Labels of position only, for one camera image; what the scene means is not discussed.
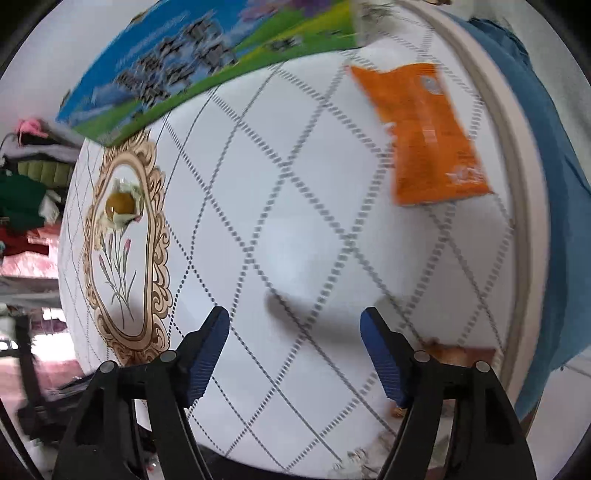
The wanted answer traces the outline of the yellow egg yolk pastry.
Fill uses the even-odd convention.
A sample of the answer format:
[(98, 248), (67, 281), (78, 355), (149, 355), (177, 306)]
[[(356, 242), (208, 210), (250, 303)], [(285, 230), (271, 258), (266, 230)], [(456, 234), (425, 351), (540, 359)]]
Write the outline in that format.
[(143, 193), (138, 185), (115, 179), (104, 205), (108, 225), (120, 230), (130, 222), (138, 221), (143, 214), (143, 203)]

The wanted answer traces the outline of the blue bed sheet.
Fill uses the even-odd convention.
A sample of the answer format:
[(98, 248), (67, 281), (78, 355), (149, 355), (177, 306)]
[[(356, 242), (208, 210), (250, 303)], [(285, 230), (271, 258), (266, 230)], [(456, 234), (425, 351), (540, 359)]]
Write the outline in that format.
[(590, 345), (590, 184), (521, 40), (492, 20), (452, 18), (506, 77), (532, 128), (546, 178), (550, 260), (536, 352), (515, 405), (522, 419), (550, 373)]

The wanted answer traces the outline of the white patterned quilt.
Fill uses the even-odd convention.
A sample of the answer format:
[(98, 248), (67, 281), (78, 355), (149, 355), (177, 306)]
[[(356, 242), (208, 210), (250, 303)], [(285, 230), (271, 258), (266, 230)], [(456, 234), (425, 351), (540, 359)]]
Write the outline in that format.
[[(511, 399), (539, 332), (543, 283), (518, 203), (537, 153), (491, 60), (422, 3), (382, 9), (375, 42), (290, 60), (182, 104), (117, 149), (86, 141), (68, 195), (59, 286), (84, 371), (178, 346), (211, 308), (230, 316), (197, 442), (311, 478), (363, 478), (400, 422), (363, 347), (374, 306), (414, 345), (495, 348)], [(401, 207), (393, 144), (349, 68), (436, 66), (492, 192)], [(112, 229), (115, 179), (143, 214)]]

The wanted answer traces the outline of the cardboard milk box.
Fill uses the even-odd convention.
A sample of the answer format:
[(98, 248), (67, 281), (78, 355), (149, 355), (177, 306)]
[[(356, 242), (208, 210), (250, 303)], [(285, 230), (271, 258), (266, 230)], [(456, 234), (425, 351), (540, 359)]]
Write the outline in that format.
[(238, 76), (361, 44), (352, 1), (158, 1), (95, 59), (56, 120), (110, 147)]

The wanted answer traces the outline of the clothes rack with clothes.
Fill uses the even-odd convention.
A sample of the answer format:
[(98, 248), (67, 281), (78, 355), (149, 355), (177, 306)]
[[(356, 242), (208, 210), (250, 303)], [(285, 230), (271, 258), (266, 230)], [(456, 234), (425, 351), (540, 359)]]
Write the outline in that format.
[(52, 260), (82, 141), (26, 118), (1, 140), (1, 263)]

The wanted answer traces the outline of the brown small snack packet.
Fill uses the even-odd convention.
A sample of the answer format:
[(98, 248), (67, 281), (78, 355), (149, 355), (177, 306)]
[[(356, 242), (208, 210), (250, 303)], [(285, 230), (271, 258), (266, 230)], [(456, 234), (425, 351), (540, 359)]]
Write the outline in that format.
[[(435, 339), (425, 344), (424, 350), (440, 363), (462, 367), (471, 367), (475, 362), (481, 360), (491, 364), (497, 352), (495, 348), (445, 345)], [(444, 418), (451, 418), (454, 414), (454, 407), (455, 400), (445, 400), (442, 416)], [(400, 408), (396, 402), (393, 402), (390, 413), (394, 418), (402, 419), (406, 414), (406, 409)]]

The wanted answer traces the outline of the orange snack packet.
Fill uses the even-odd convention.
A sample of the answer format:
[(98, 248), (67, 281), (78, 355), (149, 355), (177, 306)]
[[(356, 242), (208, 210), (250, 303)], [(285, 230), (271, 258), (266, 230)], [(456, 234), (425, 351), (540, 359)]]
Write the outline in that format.
[(441, 203), (492, 192), (435, 65), (415, 63), (386, 72), (352, 66), (349, 71), (392, 136), (394, 203)]

